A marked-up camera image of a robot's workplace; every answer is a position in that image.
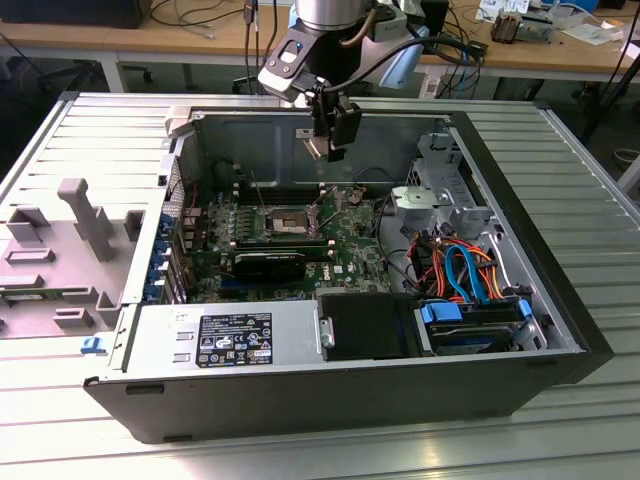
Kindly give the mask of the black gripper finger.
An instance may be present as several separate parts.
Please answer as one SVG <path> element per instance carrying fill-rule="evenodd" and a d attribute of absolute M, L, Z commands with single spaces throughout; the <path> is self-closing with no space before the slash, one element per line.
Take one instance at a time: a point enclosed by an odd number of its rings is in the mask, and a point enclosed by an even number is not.
<path fill-rule="evenodd" d="M 325 82 L 317 82 L 312 89 L 313 96 L 310 99 L 313 119 L 312 140 L 317 150 L 328 150 L 330 147 L 330 127 L 327 121 L 326 95 L 324 92 L 326 88 L 327 84 Z"/>
<path fill-rule="evenodd" d="M 338 95 L 336 100 L 330 116 L 329 162 L 344 159 L 346 148 L 356 139 L 362 119 L 361 108 L 346 95 Z"/>

